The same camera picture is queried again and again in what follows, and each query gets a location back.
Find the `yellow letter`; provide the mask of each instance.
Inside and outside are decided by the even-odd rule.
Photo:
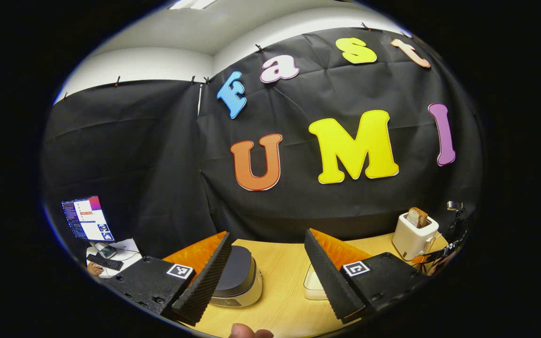
[[[352,139],[334,118],[312,122],[309,131],[318,137],[323,173],[318,175],[322,184],[342,182],[345,175],[337,168],[337,158],[352,178],[358,179],[364,160],[369,153],[369,167],[365,174],[370,179],[395,176],[399,167],[394,163],[389,143],[387,122],[389,114],[382,110],[367,111],[360,118],[358,134]]]
[[[341,55],[346,58],[349,62],[352,63],[367,63],[375,62],[377,60],[377,54],[374,51],[370,50],[366,46],[367,44],[355,37],[344,37],[337,39],[335,45],[344,51]]]

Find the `hand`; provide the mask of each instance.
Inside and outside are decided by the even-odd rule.
[[[247,325],[235,323],[231,327],[229,338],[273,338],[275,335],[269,330],[258,330],[256,333]]]
[[[86,269],[93,277],[97,277],[103,272],[103,268],[96,263],[93,263],[92,261],[89,262],[89,265],[86,266]]]

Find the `letter m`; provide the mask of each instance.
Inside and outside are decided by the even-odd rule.
[[[356,139],[342,128],[334,118],[313,122],[309,131],[318,138],[323,173],[318,176],[322,184],[342,182],[343,171],[337,167],[337,158],[355,180],[360,177],[364,160],[369,154],[369,167],[365,174],[370,179],[395,176],[399,167],[391,152],[387,122],[389,114],[382,110],[367,111],[360,118]]]

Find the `black keyboard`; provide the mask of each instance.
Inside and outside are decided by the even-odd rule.
[[[120,271],[120,268],[122,268],[122,265],[124,264],[122,261],[115,261],[113,259],[107,259],[103,257],[99,257],[98,255],[89,254],[86,259],[88,261],[92,261],[93,263],[96,263],[97,265],[101,265],[104,268]]]

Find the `finger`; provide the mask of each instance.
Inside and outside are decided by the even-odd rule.
[[[231,336],[229,338],[255,338],[255,335],[247,325],[235,323],[231,327]]]
[[[258,330],[255,334],[255,338],[273,338],[274,336],[269,330]]]

